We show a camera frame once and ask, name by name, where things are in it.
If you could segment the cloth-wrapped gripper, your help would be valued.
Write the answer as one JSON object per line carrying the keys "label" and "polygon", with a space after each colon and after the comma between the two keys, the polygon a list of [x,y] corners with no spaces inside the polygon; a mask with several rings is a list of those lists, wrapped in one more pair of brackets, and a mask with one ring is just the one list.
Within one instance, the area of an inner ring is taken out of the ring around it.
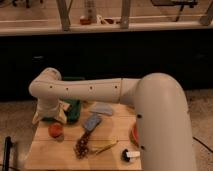
{"label": "cloth-wrapped gripper", "polygon": [[61,100],[41,100],[37,102],[36,112],[32,123],[36,124],[44,118],[55,119],[62,124],[67,123],[65,111],[70,107],[70,104]]}

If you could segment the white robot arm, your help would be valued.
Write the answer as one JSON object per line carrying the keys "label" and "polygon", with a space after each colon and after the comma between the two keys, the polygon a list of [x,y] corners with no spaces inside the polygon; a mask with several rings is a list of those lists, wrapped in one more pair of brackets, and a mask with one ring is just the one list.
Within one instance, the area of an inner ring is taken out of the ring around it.
{"label": "white robot arm", "polygon": [[197,171],[186,95],[168,74],[64,81],[57,69],[46,68],[30,83],[29,92],[37,99],[37,118],[59,115],[61,99],[131,105],[136,113],[142,169]]}

